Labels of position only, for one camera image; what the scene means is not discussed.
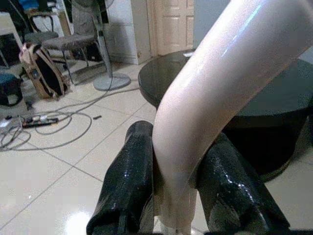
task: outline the white curved pipe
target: white curved pipe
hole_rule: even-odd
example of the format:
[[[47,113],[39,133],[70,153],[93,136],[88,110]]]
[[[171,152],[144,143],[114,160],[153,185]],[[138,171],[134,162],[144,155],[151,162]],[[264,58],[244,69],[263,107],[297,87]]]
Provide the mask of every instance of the white curved pipe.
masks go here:
[[[230,2],[156,114],[156,199],[165,226],[190,232],[196,193],[188,180],[198,162],[231,118],[312,44],[312,0]]]

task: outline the blue cloth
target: blue cloth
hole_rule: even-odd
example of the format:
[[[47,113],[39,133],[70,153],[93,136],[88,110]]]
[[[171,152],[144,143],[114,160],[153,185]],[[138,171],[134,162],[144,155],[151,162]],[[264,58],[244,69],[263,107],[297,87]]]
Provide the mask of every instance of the blue cloth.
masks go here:
[[[17,78],[13,74],[0,73],[0,87],[3,87],[14,80],[17,80]]]
[[[24,10],[39,7],[36,0],[19,0],[19,3],[22,5]]]

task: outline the backpack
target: backpack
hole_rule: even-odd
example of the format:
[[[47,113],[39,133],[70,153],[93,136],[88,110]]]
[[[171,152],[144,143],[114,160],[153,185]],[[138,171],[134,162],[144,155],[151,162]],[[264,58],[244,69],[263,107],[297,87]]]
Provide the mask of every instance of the backpack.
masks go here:
[[[58,99],[69,90],[69,81],[41,45],[25,43],[19,59],[41,98]]]

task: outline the black table top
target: black table top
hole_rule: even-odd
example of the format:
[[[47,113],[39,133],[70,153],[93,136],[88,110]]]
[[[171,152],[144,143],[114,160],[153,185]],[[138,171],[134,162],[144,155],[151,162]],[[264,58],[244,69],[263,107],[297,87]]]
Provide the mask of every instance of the black table top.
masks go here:
[[[147,63],[138,75],[140,91],[158,107],[166,90],[189,58],[183,54],[193,50],[170,53]],[[303,60],[290,65],[258,93],[235,117],[243,125],[253,118],[274,117],[307,112],[313,107],[313,65]]]

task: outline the fan stand pole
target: fan stand pole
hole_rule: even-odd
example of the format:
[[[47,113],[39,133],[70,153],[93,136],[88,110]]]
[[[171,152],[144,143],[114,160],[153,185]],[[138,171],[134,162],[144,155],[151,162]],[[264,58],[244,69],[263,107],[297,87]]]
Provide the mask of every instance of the fan stand pole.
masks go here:
[[[92,18],[98,34],[98,49],[107,68],[107,74],[100,74],[95,77],[96,79],[93,82],[93,86],[99,91],[108,91],[125,87],[130,84],[131,79],[126,74],[112,72],[112,66],[104,39],[101,12],[97,1],[93,1]]]

